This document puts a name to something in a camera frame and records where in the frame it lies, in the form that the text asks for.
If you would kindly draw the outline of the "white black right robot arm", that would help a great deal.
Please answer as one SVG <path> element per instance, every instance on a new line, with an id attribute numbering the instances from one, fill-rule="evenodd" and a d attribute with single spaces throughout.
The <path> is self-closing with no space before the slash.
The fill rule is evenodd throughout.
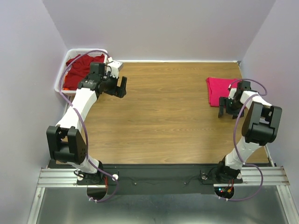
<path id="1" fill-rule="evenodd" d="M 219 98 L 218 117 L 225 113 L 239 121 L 244 117 L 242 137 L 234 141 L 234 149 L 227 154 L 215 170 L 218 182 L 241 179 L 241 169 L 247 159 L 259 148 L 272 143 L 278 134 L 282 108 L 263 99 L 263 94 L 251 88 L 251 79 L 239 79 L 228 86 L 228 97 Z"/>

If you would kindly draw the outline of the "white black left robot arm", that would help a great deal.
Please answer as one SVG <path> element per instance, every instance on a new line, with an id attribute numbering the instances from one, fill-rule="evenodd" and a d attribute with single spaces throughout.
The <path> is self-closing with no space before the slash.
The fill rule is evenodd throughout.
<path id="1" fill-rule="evenodd" d="M 119 61 L 108 64 L 92 62 L 65 115 L 46 131 L 51 159 L 72 165 L 78 170 L 78 176 L 88 177 L 94 184 L 101 183 L 105 177 L 103 165 L 89 156 L 88 138 L 82 137 L 81 131 L 86 130 L 84 120 L 102 93 L 118 98 L 126 95 L 127 78 L 119 79 L 122 67 L 123 63 Z"/>

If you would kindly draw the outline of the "pink t-shirt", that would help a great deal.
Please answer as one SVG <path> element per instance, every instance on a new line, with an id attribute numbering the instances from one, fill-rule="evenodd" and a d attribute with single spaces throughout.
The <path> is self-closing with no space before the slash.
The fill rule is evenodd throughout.
<path id="1" fill-rule="evenodd" d="M 219 107 L 219 98 L 228 97 L 228 86 L 237 79 L 208 77 L 206 79 L 208 102 L 211 107 Z"/>

